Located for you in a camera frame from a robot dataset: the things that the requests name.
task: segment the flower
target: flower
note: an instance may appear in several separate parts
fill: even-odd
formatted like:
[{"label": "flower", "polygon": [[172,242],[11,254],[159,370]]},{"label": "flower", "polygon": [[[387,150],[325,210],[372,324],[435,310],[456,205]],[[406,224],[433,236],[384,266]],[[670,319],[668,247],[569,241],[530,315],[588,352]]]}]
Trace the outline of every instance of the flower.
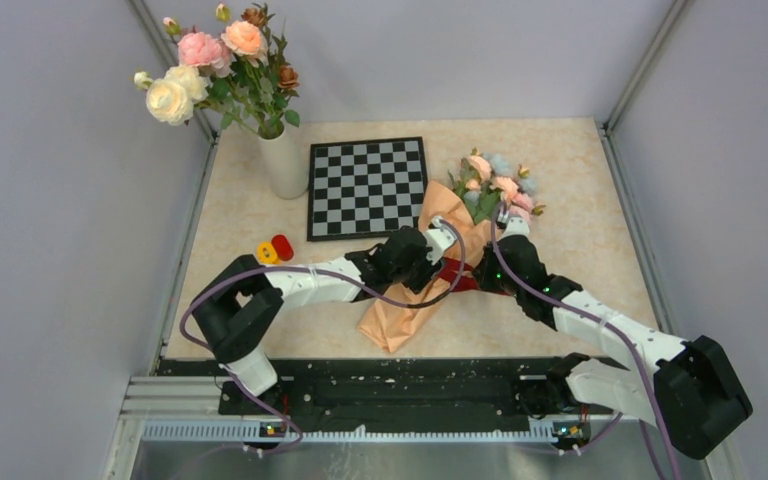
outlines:
[{"label": "flower", "polygon": [[528,224],[531,223],[531,214],[528,213],[528,211],[522,207],[519,207],[517,205],[511,205],[511,208],[508,209],[508,212],[511,215],[522,217],[523,219],[525,219],[525,223],[528,223]]},{"label": "flower", "polygon": [[243,20],[257,28],[266,24],[266,16],[263,14],[263,10],[254,7],[249,7],[243,12]]},{"label": "flower", "polygon": [[217,77],[231,73],[231,51],[203,32],[188,33],[178,42],[178,61],[190,67],[210,66]]},{"label": "flower", "polygon": [[134,74],[134,85],[140,90],[148,90],[151,86],[151,77],[148,76],[148,72],[139,71]]},{"label": "flower", "polygon": [[222,41],[237,55],[260,55],[261,45],[266,43],[260,30],[249,22],[237,20],[225,27]]},{"label": "flower", "polygon": [[190,100],[200,102],[207,98],[207,80],[199,76],[196,67],[178,65],[166,71],[164,80],[176,82],[184,87]]},{"label": "flower", "polygon": [[487,163],[487,160],[484,160],[478,155],[470,155],[467,157],[466,161],[469,162],[472,168],[478,172],[482,182],[490,180],[490,177],[493,175],[493,171],[490,168],[490,164]]},{"label": "flower", "polygon": [[505,157],[497,153],[485,153],[484,158],[493,167],[493,173],[502,177],[513,177],[514,171],[511,165],[505,160]]},{"label": "flower", "polygon": [[193,116],[193,101],[178,82],[160,78],[146,92],[146,107],[154,118],[169,125],[180,125]]},{"label": "flower", "polygon": [[519,185],[508,177],[493,177],[490,184],[493,188],[499,189],[504,193],[505,201],[508,203],[511,203],[517,193],[519,193]]},{"label": "flower", "polygon": [[478,205],[478,199],[481,196],[481,194],[475,190],[470,190],[466,193],[464,193],[464,203],[469,203],[470,205]]},{"label": "flower", "polygon": [[178,35],[181,33],[181,26],[178,25],[178,22],[176,22],[174,18],[164,17],[163,28],[169,35]]},{"label": "flower", "polygon": [[532,197],[537,194],[537,180],[535,180],[534,177],[529,176],[521,178],[517,183],[519,183],[520,190],[526,194],[531,195]]},{"label": "flower", "polygon": [[514,198],[511,200],[511,203],[513,203],[517,207],[524,208],[529,212],[532,209],[534,209],[534,200],[532,200],[531,197],[529,197],[524,193],[517,193],[516,195],[514,195]]},{"label": "flower", "polygon": [[222,23],[228,23],[228,20],[231,20],[231,10],[228,10],[224,3],[216,6],[216,19]]},{"label": "flower", "polygon": [[299,86],[299,74],[293,70],[293,67],[281,65],[278,70],[278,86],[284,90],[293,90]]}]

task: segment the gray wall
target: gray wall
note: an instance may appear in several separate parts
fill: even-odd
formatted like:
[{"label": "gray wall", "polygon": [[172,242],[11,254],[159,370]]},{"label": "gray wall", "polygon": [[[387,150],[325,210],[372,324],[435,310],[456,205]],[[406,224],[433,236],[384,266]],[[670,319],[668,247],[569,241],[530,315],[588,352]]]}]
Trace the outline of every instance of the gray wall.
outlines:
[{"label": "gray wall", "polygon": [[206,142],[131,84],[124,1],[0,1],[0,479],[92,479],[146,368]]},{"label": "gray wall", "polygon": [[[220,32],[217,2],[146,3],[158,21]],[[225,3],[239,15],[251,2]],[[268,3],[286,14],[302,120],[353,121],[605,118],[671,1]]]},{"label": "gray wall", "polygon": [[698,1],[618,133],[679,331],[725,347],[768,478],[768,2]]}]

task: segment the orange wrapping paper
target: orange wrapping paper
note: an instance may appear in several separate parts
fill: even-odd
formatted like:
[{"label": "orange wrapping paper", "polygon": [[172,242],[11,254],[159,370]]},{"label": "orange wrapping paper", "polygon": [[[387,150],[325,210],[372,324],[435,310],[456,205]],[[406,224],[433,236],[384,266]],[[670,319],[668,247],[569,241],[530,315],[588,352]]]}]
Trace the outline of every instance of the orange wrapping paper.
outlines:
[{"label": "orange wrapping paper", "polygon": [[[461,199],[439,182],[431,181],[425,190],[425,200],[419,214],[419,229],[425,231],[435,215],[441,215],[457,228],[466,243],[466,263],[475,267],[481,261],[484,246],[490,240],[490,222],[483,220],[478,225],[473,224],[472,217]],[[447,250],[445,256],[460,260],[458,244],[455,243]],[[449,285],[449,282],[438,278],[425,290],[414,294],[398,284],[390,287],[386,295],[403,303],[419,303],[436,297],[449,288]],[[358,323],[358,330],[392,353],[412,337],[438,308],[440,303],[412,310],[376,300]]]}]

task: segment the beige tabletop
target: beige tabletop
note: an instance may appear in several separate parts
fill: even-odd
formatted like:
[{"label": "beige tabletop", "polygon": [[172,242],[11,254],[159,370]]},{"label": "beige tabletop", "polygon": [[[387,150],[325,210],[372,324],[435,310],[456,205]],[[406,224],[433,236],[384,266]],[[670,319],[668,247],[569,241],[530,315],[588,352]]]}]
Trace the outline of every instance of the beige tabletop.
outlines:
[{"label": "beige tabletop", "polygon": [[[421,136],[428,174],[446,171],[473,147],[522,162],[537,178],[546,213],[530,238],[551,273],[562,274],[630,317],[656,325],[611,174],[593,119],[458,120],[307,124],[294,134],[311,143]],[[256,138],[229,128],[221,137],[187,265],[178,315],[234,258],[253,253],[273,235],[287,236],[290,262],[328,260],[379,239],[314,242],[307,237],[307,194],[275,197],[264,178]],[[531,357],[595,354],[597,350],[527,318],[512,299],[480,292],[449,296],[435,316],[395,353],[385,353],[357,329],[371,301],[320,304],[281,313],[263,339],[273,358]],[[166,358],[209,358],[187,342],[177,323]],[[191,333],[201,338],[194,320]]]}]

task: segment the white vase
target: white vase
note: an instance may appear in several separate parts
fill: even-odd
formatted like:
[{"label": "white vase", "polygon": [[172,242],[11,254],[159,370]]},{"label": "white vase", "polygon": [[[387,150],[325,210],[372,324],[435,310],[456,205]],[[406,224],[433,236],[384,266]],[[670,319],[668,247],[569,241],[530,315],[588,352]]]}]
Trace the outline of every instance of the white vase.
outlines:
[{"label": "white vase", "polygon": [[272,192],[288,200],[298,198],[307,191],[310,168],[289,130],[285,127],[281,135],[268,140],[258,137],[260,158]]}]

